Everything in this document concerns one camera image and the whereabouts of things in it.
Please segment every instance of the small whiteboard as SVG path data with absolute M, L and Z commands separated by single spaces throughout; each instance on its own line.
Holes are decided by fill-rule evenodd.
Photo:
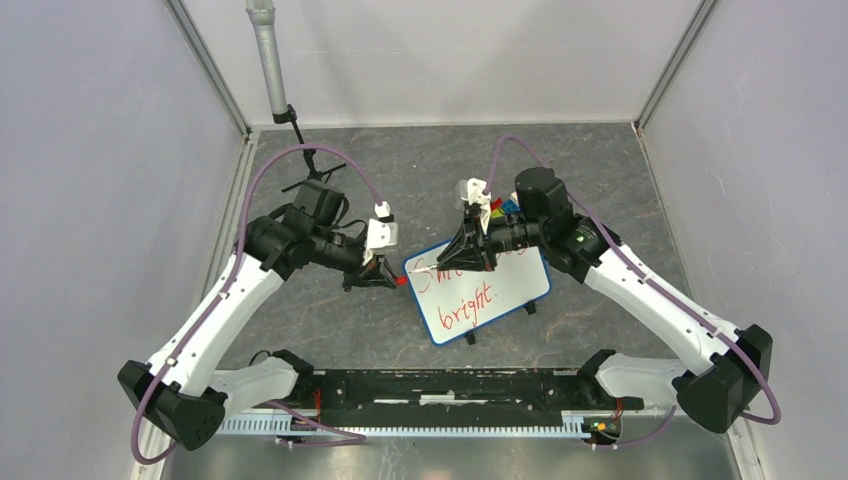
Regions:
M 536 247 L 498 254 L 498 266 L 493 272 L 412 273 L 435 265 L 447 244 L 417 253 L 403 265 L 418 310 L 436 345 L 480 328 L 551 290 L 547 268 Z

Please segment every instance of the gray floor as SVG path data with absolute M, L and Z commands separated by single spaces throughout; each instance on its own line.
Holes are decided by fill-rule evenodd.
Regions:
M 591 202 L 605 223 L 656 272 L 678 288 L 683 277 L 650 172 L 629 125 L 504 125 L 332 129 L 305 132 L 308 141 L 341 148 L 362 164 L 391 203 L 400 227 L 402 260 L 451 237 L 460 212 L 453 187 L 471 176 L 485 178 L 495 140 L 504 133 L 526 139 L 547 156 L 567 187 Z M 265 131 L 255 171 L 281 148 L 289 131 Z M 335 165 L 327 154 L 319 167 Z M 533 166 L 516 145 L 506 147 L 493 196 L 508 195 L 514 176 Z M 254 199 L 259 215 L 290 201 L 280 189 L 303 178 L 299 156 L 279 162 Z M 348 219 L 369 218 L 373 202 L 351 169 L 331 183 L 351 200 Z M 536 315 L 504 317 L 478 331 L 478 344 L 434 346 L 407 289 L 342 291 L 341 274 L 318 266 L 296 272 L 254 315 L 224 356 L 222 368 L 247 364 L 259 349 L 288 348 L 319 368 L 577 366 L 601 348 L 638 356 L 671 351 L 622 308 L 570 277 L 551 272 L 553 290 Z
M 625 417 L 623 440 L 647 435 L 657 422 Z M 734 459 L 727 435 L 678 417 L 656 439 L 615 452 L 571 439 L 391 437 L 289 451 L 267 437 L 218 435 L 197 451 L 177 451 L 163 478 L 736 480 Z

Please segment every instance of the gray tabletop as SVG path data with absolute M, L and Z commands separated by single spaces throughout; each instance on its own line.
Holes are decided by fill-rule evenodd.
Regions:
M 558 176 L 586 198 L 658 274 L 685 290 L 662 206 L 633 131 L 626 124 L 498 125 L 325 129 L 307 141 L 349 153 L 391 203 L 400 228 L 399 249 L 389 255 L 400 273 L 403 259 L 450 238 L 461 212 L 453 187 L 462 178 L 485 178 L 494 142 L 504 133 L 527 140 Z M 254 172 L 273 153 L 295 142 L 289 130 L 263 131 Z M 520 147 L 504 152 L 493 197 L 513 191 L 515 175 L 533 166 Z M 280 189 L 305 177 L 299 155 L 278 162 L 253 200 L 257 216 L 291 201 Z M 338 160 L 316 156 L 319 168 Z M 352 169 L 330 183 L 351 202 L 346 219 L 372 217 L 373 201 Z M 247 364 L 260 349 L 288 348 L 318 368 L 578 366 L 601 348 L 629 355 L 671 357 L 672 352 L 621 307 L 571 277 L 551 271 L 552 291 L 538 313 L 523 311 L 477 332 L 473 346 L 433 345 L 406 288 L 341 289 L 341 273 L 309 265 L 260 307 L 224 356 L 222 368 Z

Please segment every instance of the blue whiteboard frame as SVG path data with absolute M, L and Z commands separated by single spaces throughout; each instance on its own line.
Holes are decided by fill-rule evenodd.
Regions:
M 403 259 L 403 265 L 402 265 L 404 275 L 407 275 L 407 276 L 409 275 L 409 272 L 406 271 L 406 263 L 408 261 L 417 257 L 418 255 L 421 255 L 422 253 L 427 253 L 430 250 L 435 250 L 435 249 L 441 247 L 442 245 L 444 245 L 446 243 L 450 243 L 450 240 L 445 240 L 444 242 L 437 243 L 430 248 L 425 248 L 424 250 L 421 250 L 419 252 L 415 252 L 412 255 L 404 258 Z M 548 277 L 548 291 L 539 295 L 538 297 L 536 297 L 532 300 L 527 300 L 528 302 L 534 302 L 534 301 L 540 300 L 542 298 L 547 297 L 548 294 L 551 293 L 551 288 L 552 288 L 551 287 L 551 271 L 548 269 L 548 262 L 545 260 L 545 256 L 542 255 L 541 250 L 539 251 L 539 256 L 542 257 L 542 266 L 545 269 L 545 276 Z M 519 306 L 513 308 L 512 310 L 510 310 L 510 311 L 508 311 L 508 312 L 506 312 L 502 315 L 498 315 L 497 317 L 489 320 L 488 322 L 484 323 L 483 325 L 478 325 L 478 326 L 472 328 L 471 330 L 466 331 L 465 333 L 463 333 L 461 335 L 457 335 L 456 337 L 448 340 L 447 342 L 436 343 L 436 341 L 433 340 L 433 333 L 430 332 L 430 327 L 427 326 L 427 321 L 424 319 L 424 310 L 421 308 L 421 302 L 418 301 L 418 295 L 416 295 L 415 292 L 412 291 L 412 282 L 409 282 L 409 290 L 410 290 L 410 295 L 412 295 L 412 298 L 415 299 L 415 305 L 418 307 L 418 316 L 421 317 L 421 323 L 424 325 L 424 330 L 427 330 L 427 336 L 430 337 L 430 343 L 432 343 L 433 345 L 435 345 L 437 347 L 444 347 L 444 346 L 449 345 L 450 343 L 453 343 L 453 342 L 455 342 L 455 341 L 457 341 L 461 338 L 465 338 L 465 335 L 468 335 L 470 332 L 473 332 L 475 330 L 479 330 L 483 327 L 491 325 L 492 323 L 497 322 L 498 320 L 502 319 L 503 317 L 506 317 L 507 315 L 515 313 L 516 311 L 524 308 L 524 305 L 519 305 Z

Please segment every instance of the robotic arm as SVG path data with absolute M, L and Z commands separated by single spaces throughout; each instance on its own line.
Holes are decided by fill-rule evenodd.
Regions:
M 381 252 L 397 244 L 397 225 L 387 202 L 375 207 L 379 220 L 349 237 L 338 230 L 348 209 L 344 194 L 331 186 L 307 180 L 293 203 L 248 224 L 245 255 L 238 277 L 229 289 L 224 283 L 235 267 L 233 255 L 218 283 L 177 334 L 146 363 L 130 360 L 118 381 L 138 408 L 153 382 L 152 372 L 164 364 L 167 373 L 155 387 L 145 417 L 188 450 L 205 444 L 230 415 L 289 395 L 297 380 L 296 364 L 270 357 L 239 370 L 216 373 L 215 367 L 257 308 L 310 262 L 343 273 L 342 288 L 396 288 L 395 275 Z M 201 312 L 218 305 L 186 344 L 179 360 L 174 346 L 189 335 Z
M 743 414 L 761 386 L 738 353 L 767 378 L 772 338 L 765 330 L 757 325 L 742 330 L 711 315 L 647 268 L 615 233 L 574 213 L 565 184 L 552 169 L 531 168 L 515 178 L 517 214 L 490 219 L 485 188 L 486 182 L 478 179 L 460 182 L 462 226 L 435 268 L 491 271 L 498 253 L 539 247 L 551 267 L 623 306 L 682 362 L 599 352 L 583 370 L 608 394 L 658 403 L 671 403 L 676 395 L 694 421 L 717 433 L 726 432 Z M 729 348 L 722 338 L 738 348 Z

